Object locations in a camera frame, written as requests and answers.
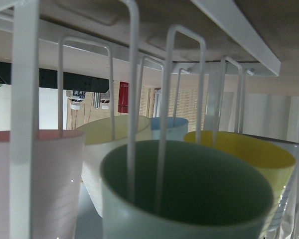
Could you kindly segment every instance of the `bottle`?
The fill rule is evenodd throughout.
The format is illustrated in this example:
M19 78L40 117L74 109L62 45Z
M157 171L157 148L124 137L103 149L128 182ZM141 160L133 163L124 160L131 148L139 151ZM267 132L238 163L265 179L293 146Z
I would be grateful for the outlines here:
M94 92L93 93L93 107L98 109L101 105L101 93Z
M110 104L110 90L106 91L105 93L100 93L101 98L101 108L103 110L108 110Z
M85 91L71 91L67 90L65 95L71 100L70 108L72 110L79 110L81 102L85 99Z
M129 84L127 82L120 82L118 112L128 113L128 104L129 104Z

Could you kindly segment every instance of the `ceiling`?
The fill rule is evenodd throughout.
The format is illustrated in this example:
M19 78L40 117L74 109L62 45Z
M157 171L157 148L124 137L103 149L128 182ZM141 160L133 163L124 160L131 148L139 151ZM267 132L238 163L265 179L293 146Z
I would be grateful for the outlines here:
M204 36L207 61L217 62L223 55L229 55L240 62L256 61L188 0L137 0L137 3L141 18L141 52L164 59L167 29L173 23L181 23ZM299 88L299 0L235 0L235 3L282 62L278 77L283 79L281 84L284 84L286 90L295 84ZM123 46L129 43L128 10L117 0L41 0L40 18ZM11 41L10 33L0 31L0 61L10 62ZM175 49L175 61L198 60L198 44L195 41L177 35ZM40 41L39 50L40 66L56 69L57 46ZM102 55L66 49L65 58L65 70L69 72L108 77L106 59ZM115 79L126 81L129 74L127 69L127 62L115 60ZM145 70L145 85L157 87L160 79L159 71ZM193 87L196 78L184 75L182 84Z

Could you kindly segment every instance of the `yellow cup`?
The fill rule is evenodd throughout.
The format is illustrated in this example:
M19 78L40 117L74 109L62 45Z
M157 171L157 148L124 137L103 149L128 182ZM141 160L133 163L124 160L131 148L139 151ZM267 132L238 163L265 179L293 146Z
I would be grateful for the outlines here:
M185 135L185 142L195 143L195 132ZM201 132L201 144L212 147L212 132ZM271 143L230 132L218 132L216 149L231 154L254 166L269 182L274 194L274 205L264 225L265 232L279 205L281 196L295 167L295 158Z

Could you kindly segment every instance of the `bottle cap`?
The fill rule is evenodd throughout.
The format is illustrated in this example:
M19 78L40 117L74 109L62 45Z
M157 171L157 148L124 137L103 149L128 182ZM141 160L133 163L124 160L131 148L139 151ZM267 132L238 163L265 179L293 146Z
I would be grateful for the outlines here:
M80 109L80 105L73 105L73 104L71 104L71 109L72 110L79 110Z

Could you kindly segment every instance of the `white cup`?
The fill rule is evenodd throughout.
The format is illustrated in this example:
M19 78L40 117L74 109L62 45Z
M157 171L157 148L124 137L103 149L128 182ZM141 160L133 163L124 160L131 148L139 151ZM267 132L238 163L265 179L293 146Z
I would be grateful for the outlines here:
M59 138L58 130L39 130L32 162L34 239L74 238L84 140L78 131L64 130ZM9 238L9 147L9 131L0 131L0 239Z
M101 162L111 150L128 142L128 116L116 116L114 120L115 140L111 140L110 118L96 120L77 128L77 130L86 133L82 179L100 216L102 216ZM139 116L136 140L149 139L151 139L150 120L144 116Z

